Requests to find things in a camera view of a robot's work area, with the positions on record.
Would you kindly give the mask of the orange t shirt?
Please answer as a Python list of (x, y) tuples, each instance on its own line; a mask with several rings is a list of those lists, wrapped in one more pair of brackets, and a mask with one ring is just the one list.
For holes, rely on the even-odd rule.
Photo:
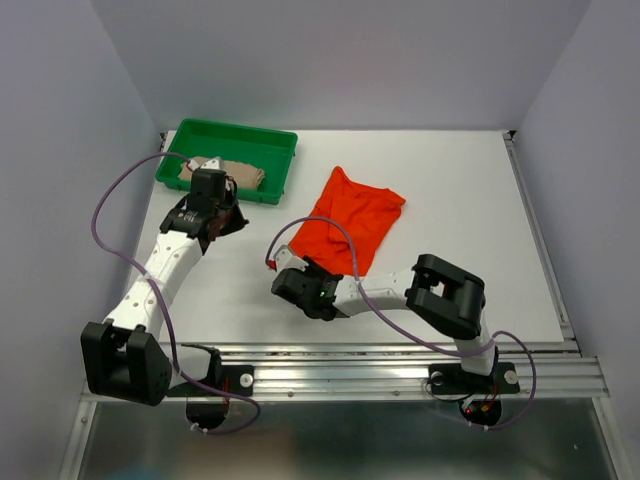
[(302, 224), (289, 246), (333, 274), (351, 275), (357, 263), (364, 276), (404, 204), (394, 191), (357, 183), (337, 166), (310, 213), (313, 219)]

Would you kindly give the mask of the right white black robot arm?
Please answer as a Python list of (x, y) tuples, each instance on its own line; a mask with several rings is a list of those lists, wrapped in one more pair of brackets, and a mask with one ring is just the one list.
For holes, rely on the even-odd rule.
[(367, 312), (406, 310), (452, 339), (460, 367), (444, 374), (472, 390), (491, 388), (497, 348), (484, 320), (485, 284), (437, 256), (423, 254), (396, 273), (355, 278), (333, 274), (310, 257), (281, 248), (267, 265), (276, 271), (271, 292), (311, 319), (332, 321)]

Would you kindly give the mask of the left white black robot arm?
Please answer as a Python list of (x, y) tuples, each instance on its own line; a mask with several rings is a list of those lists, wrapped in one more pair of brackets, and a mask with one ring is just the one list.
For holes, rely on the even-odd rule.
[(155, 406), (185, 383), (181, 353), (191, 365), (188, 382), (199, 393), (215, 392), (223, 371), (212, 348), (163, 347), (161, 331), (174, 330), (169, 308), (181, 285), (217, 238), (247, 225), (237, 200), (237, 184), (218, 158), (194, 169), (191, 186), (162, 221), (151, 254), (135, 262), (138, 276), (117, 306), (80, 337), (89, 390), (120, 400)]

